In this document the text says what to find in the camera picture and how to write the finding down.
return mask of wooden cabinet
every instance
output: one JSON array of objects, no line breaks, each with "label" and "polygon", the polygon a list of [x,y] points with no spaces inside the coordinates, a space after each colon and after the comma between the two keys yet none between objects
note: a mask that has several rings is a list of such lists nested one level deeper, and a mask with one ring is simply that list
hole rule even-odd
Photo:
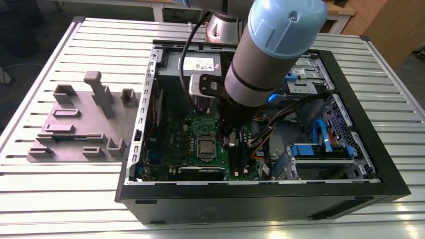
[{"label": "wooden cabinet", "polygon": [[328,7],[328,20],[322,29],[322,33],[341,34],[352,16],[357,14],[356,9],[347,2],[344,7],[333,5],[333,0],[326,0]]},{"label": "wooden cabinet", "polygon": [[369,36],[393,68],[425,39],[425,0],[351,0],[357,15],[343,34]]}]

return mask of light blue robot joint cap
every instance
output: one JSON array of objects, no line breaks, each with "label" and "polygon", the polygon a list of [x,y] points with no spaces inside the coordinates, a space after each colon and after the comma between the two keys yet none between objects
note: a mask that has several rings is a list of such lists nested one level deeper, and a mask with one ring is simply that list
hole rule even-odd
[{"label": "light blue robot joint cap", "polygon": [[279,59],[294,59],[310,49],[326,24],[323,0],[256,0],[248,31],[260,50]]}]

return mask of white table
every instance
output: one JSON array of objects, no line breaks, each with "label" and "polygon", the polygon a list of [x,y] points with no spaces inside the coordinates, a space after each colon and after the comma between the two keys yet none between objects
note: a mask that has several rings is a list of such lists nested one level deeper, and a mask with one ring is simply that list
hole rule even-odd
[{"label": "white table", "polygon": [[[114,201],[119,163],[27,162],[56,85],[90,90],[83,76],[87,70],[96,70],[111,91],[134,88],[142,92],[152,40],[186,40],[188,35],[188,26],[176,23],[87,18],[71,24],[0,137],[0,235],[55,239],[423,238],[425,114],[375,47],[357,36],[320,34],[314,48],[333,51],[409,185],[413,194],[396,202],[337,220],[143,225]],[[204,40],[202,27],[196,41]]]},{"label": "white table", "polygon": [[[144,6],[151,7],[154,11],[154,19],[156,22],[164,22],[163,9],[174,8],[174,9],[190,9],[188,7],[175,4],[175,3],[164,3],[164,2],[154,2],[154,1],[142,1],[142,0],[50,0],[58,2],[79,2],[79,3],[99,3],[99,4],[111,4],[111,5],[126,5],[126,6]],[[335,23],[330,30],[331,34],[341,34],[348,21],[351,20],[351,15],[355,15],[353,12],[347,12],[345,14],[328,15],[328,20],[333,20]]]}]

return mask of open computer tower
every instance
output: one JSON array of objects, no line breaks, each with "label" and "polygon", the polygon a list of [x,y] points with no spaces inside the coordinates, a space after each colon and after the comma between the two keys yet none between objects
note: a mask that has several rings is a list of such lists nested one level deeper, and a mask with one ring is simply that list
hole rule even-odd
[{"label": "open computer tower", "polygon": [[[302,56],[227,150],[215,105],[199,116],[184,96],[183,47],[154,42],[120,173],[116,201],[142,223],[335,219],[411,194],[332,52],[311,50]],[[192,43],[187,86],[192,74],[224,77],[235,51],[235,45]],[[268,146],[254,153],[251,141],[276,111],[322,92],[331,94],[279,122]]]}]

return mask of label sticker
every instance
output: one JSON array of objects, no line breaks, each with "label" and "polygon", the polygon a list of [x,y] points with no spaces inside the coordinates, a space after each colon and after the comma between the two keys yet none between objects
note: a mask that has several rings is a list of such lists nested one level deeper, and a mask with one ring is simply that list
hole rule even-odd
[{"label": "label sticker", "polygon": [[294,73],[295,73],[296,75],[306,75],[306,71],[304,71],[302,68],[294,69]]},{"label": "label sticker", "polygon": [[214,58],[187,57],[184,63],[186,71],[214,71]]},{"label": "label sticker", "polygon": [[312,63],[308,59],[299,59],[296,65],[311,66]]},{"label": "label sticker", "polygon": [[266,164],[263,165],[263,171],[266,172],[267,175],[271,173],[271,169],[268,168]]},{"label": "label sticker", "polygon": [[255,153],[255,156],[258,156],[258,157],[264,157],[264,153],[263,153],[263,151],[258,151],[258,153]]}]

